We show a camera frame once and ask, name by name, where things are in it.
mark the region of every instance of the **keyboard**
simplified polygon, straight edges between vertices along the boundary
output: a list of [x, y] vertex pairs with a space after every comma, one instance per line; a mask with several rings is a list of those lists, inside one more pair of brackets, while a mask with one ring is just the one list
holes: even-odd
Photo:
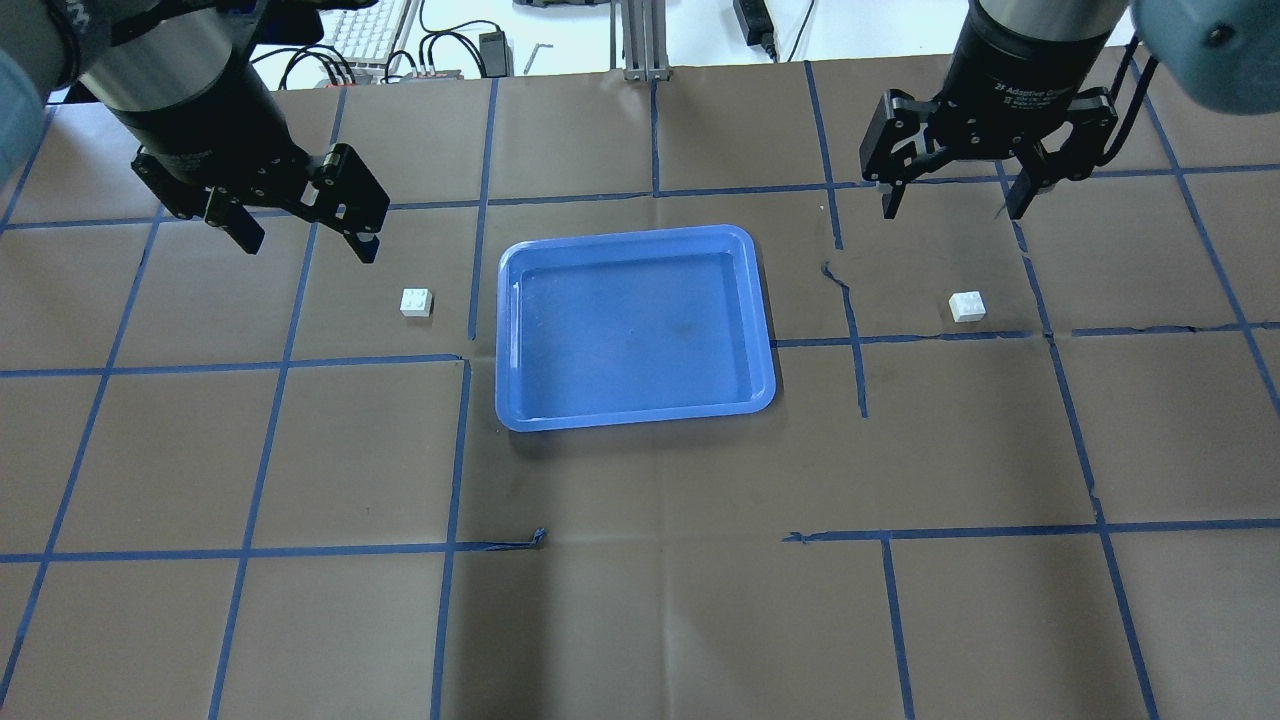
[[325, 37], [357, 74], [381, 76], [387, 56], [403, 50], [422, 0], [380, 0], [364, 10], [325, 10]]

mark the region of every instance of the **black connector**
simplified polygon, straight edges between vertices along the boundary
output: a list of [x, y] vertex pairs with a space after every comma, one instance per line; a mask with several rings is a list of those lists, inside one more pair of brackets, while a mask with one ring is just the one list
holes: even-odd
[[480, 59], [484, 60], [484, 77], [511, 77], [511, 45], [507, 33], [499, 31], [480, 36]]
[[759, 45], [774, 63], [778, 61], [778, 49], [773, 42], [773, 18], [764, 0], [733, 0], [737, 24], [742, 27], [746, 44]]

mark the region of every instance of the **blue plastic bin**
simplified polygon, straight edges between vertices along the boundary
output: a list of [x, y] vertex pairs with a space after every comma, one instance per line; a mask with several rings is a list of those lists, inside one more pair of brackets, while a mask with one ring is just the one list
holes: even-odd
[[755, 243], [733, 225], [511, 247], [497, 350], [513, 430], [755, 413], [777, 387]]

